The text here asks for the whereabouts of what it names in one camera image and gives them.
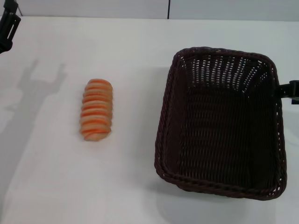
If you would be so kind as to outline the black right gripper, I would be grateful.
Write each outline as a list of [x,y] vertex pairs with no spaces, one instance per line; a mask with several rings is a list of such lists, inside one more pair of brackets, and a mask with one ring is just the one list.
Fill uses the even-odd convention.
[[299,104],[299,80],[290,81],[289,84],[282,84],[275,90],[277,98],[291,98],[292,105]]

